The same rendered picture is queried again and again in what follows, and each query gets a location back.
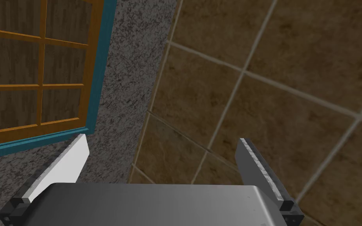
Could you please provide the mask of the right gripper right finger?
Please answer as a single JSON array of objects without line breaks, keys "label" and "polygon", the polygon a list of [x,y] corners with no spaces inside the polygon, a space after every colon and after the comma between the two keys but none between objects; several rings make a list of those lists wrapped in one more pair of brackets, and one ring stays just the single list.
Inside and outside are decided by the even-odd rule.
[{"label": "right gripper right finger", "polygon": [[246,186],[255,186],[275,226],[300,226],[304,214],[249,139],[240,138],[235,161]]}]

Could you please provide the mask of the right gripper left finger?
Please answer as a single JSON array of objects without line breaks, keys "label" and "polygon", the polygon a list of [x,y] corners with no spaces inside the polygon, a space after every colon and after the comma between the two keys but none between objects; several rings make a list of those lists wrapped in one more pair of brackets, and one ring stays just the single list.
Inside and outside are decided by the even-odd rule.
[{"label": "right gripper left finger", "polygon": [[4,226],[22,226],[31,203],[53,183],[75,183],[89,157],[85,134],[77,133],[39,167],[0,210]]}]

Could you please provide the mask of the wooden window with teal frame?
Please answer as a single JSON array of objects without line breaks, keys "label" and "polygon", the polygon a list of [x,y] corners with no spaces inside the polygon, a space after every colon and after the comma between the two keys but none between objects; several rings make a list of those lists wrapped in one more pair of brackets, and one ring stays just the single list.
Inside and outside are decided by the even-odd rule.
[{"label": "wooden window with teal frame", "polygon": [[117,0],[0,0],[0,156],[95,130]]}]

